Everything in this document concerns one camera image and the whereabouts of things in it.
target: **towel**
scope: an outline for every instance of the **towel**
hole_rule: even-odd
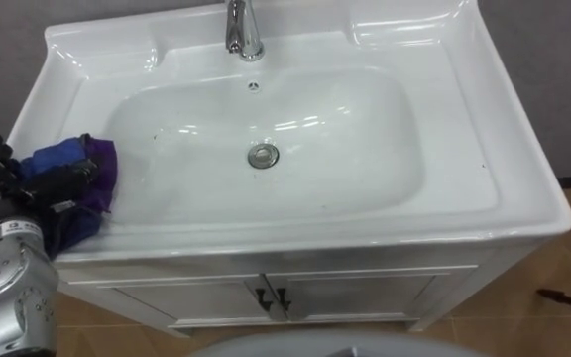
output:
[[[98,233],[102,213],[109,212],[116,178],[118,162],[114,143],[92,138],[84,134],[36,150],[29,158],[20,162],[22,180],[44,173],[54,167],[72,165],[91,160],[99,174],[85,194],[59,209],[54,221],[54,235],[46,241],[46,251],[53,259],[58,253]]]

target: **cabinet handle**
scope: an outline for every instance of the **cabinet handle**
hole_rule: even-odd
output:
[[[255,289],[255,293],[257,294],[257,300],[258,300],[259,306],[261,306],[265,312],[269,312],[270,306],[272,306],[273,302],[272,301],[264,301],[264,296],[266,295],[266,290]]]
[[[286,301],[286,288],[278,288],[277,294],[279,295],[279,303],[284,307],[285,311],[288,311],[292,301]]]

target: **drain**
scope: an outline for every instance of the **drain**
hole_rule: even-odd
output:
[[[259,83],[256,80],[249,81],[247,87],[251,93],[259,93],[262,90],[262,88],[259,86]]]
[[[272,144],[255,145],[248,152],[248,163],[256,169],[267,169],[277,163],[279,150]]]

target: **faucet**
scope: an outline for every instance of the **faucet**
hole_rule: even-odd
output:
[[[245,61],[260,60],[264,44],[259,39],[251,0],[230,0],[226,25],[226,49]]]

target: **sink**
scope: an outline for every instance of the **sink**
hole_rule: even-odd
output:
[[[103,136],[120,151],[112,220],[124,224],[373,211],[413,196],[424,176],[406,94],[375,69],[291,69],[145,89],[117,106]],[[257,170],[246,154],[265,142],[280,159]]]
[[[515,239],[571,228],[476,0],[256,0],[53,26],[17,157],[116,142],[101,233],[63,260]],[[256,169],[248,153],[279,159]]]

